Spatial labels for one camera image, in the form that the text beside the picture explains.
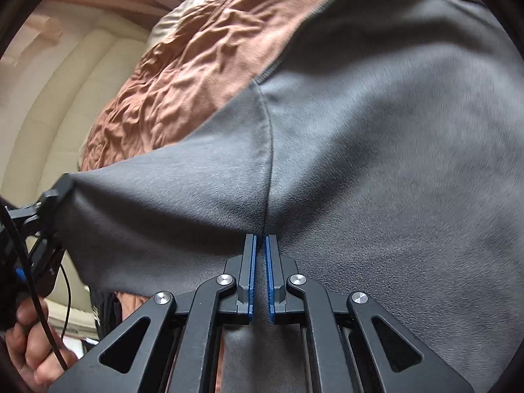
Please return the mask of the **person's left hand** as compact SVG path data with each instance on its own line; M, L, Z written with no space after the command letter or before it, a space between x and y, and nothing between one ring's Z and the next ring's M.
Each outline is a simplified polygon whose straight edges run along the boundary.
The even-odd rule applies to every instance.
M64 373L30 297L18 305L16 322L5 340L11 362L33 392L46 392Z

